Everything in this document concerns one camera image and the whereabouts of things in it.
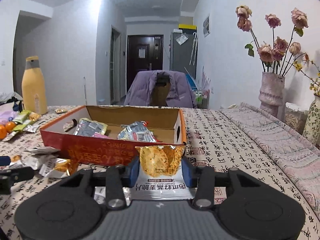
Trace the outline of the orange cracker snack packet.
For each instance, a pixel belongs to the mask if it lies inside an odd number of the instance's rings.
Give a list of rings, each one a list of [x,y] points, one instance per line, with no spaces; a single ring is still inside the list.
[[[183,179],[182,157],[185,146],[137,146],[138,176],[132,187],[123,188],[128,201],[186,200],[195,196],[195,189]]]

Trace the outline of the red white noodle packet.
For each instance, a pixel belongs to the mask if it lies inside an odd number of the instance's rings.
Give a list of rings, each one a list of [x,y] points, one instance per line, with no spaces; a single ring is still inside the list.
[[[135,121],[129,125],[121,125],[121,132],[117,135],[117,139],[141,141],[141,142],[158,142],[153,132],[148,129],[146,121]]]

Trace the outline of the large silver yellow snack bag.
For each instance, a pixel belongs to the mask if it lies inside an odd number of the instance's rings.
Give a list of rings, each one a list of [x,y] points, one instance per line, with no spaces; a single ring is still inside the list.
[[[81,118],[73,134],[82,137],[93,137],[95,133],[104,135],[107,131],[107,127],[108,125],[103,122]]]

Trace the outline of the orange mandarin front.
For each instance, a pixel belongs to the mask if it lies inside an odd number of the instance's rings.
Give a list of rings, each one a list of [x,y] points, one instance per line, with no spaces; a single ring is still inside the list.
[[[7,137],[7,129],[4,125],[0,125],[0,140]]]

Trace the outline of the orange mandarin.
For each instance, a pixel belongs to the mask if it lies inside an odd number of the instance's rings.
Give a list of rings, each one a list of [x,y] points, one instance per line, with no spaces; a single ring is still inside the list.
[[[4,125],[0,125],[0,140],[7,137],[7,129]]]
[[[9,121],[5,124],[7,133],[11,133],[15,127],[16,127],[16,124],[13,121]]]

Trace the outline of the patterned table cloth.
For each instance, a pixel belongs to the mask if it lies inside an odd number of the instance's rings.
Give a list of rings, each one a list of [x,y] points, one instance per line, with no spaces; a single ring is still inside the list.
[[[319,239],[319,219],[303,194],[276,163],[241,129],[221,112],[205,109],[183,109],[187,132],[186,155],[194,165],[208,165],[218,172],[237,167],[299,202],[306,214],[298,239]],[[1,155],[27,158],[25,150],[43,146],[40,131],[16,135],[1,141]],[[1,228],[8,239],[20,239],[15,229],[14,213],[18,205],[35,193],[56,183],[56,179],[34,177],[15,184],[11,195],[1,196]]]

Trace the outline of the green snack bar packet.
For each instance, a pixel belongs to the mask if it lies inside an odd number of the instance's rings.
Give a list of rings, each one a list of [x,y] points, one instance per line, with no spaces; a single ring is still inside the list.
[[[29,118],[31,111],[23,110],[12,120],[16,124],[22,124],[25,120]]]

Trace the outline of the cracker packet on table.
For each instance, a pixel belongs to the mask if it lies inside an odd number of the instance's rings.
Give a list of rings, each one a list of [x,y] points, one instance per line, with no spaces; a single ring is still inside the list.
[[[79,163],[71,159],[53,158],[45,162],[39,174],[46,178],[62,179],[74,174]]]

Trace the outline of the yellow thermos bottle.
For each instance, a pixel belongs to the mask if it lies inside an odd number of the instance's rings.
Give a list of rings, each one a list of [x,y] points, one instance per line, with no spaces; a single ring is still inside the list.
[[[47,113],[45,81],[38,56],[30,56],[25,59],[25,70],[22,77],[22,98],[26,110],[40,115]]]

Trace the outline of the wooden chair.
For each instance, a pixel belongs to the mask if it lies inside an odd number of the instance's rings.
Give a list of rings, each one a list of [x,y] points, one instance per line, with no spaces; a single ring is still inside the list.
[[[167,107],[167,96],[170,92],[170,86],[168,80],[157,81],[151,94],[150,105]]]

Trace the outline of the purple jacket on chair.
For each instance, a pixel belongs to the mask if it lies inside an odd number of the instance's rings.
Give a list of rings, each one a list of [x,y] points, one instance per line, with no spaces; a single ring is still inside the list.
[[[195,94],[183,72],[148,70],[138,72],[125,105],[196,108]]]

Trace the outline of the pink folded runner cloth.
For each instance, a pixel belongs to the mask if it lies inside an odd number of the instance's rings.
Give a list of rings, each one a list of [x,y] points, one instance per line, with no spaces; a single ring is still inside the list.
[[[241,103],[220,112],[244,131],[307,196],[319,197],[319,150],[266,111]]]

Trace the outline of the glass jar with grains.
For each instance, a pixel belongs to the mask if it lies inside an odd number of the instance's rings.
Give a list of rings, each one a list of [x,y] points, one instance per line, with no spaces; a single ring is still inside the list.
[[[307,109],[301,108],[294,103],[287,102],[285,104],[285,124],[302,135],[308,112]]]

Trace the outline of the speckled small vase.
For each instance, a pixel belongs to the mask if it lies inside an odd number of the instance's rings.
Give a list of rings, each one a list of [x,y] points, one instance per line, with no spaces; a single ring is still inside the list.
[[[315,99],[310,105],[303,130],[303,137],[308,139],[314,146],[319,139],[319,119],[319,96],[315,96]]]

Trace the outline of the dried pink roses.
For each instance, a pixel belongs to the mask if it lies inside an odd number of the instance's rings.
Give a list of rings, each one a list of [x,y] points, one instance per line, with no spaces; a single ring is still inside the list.
[[[275,29],[281,27],[281,20],[275,14],[265,15],[265,21],[271,29],[271,43],[259,42],[253,31],[251,22],[252,10],[246,5],[235,9],[237,28],[250,33],[252,41],[245,45],[250,57],[259,57],[264,73],[277,74],[285,77],[291,68],[300,72],[303,63],[308,62],[307,53],[302,52],[302,45],[293,40],[294,35],[302,37],[304,30],[309,27],[307,14],[294,8],[291,11],[292,30],[289,40],[276,36]]]

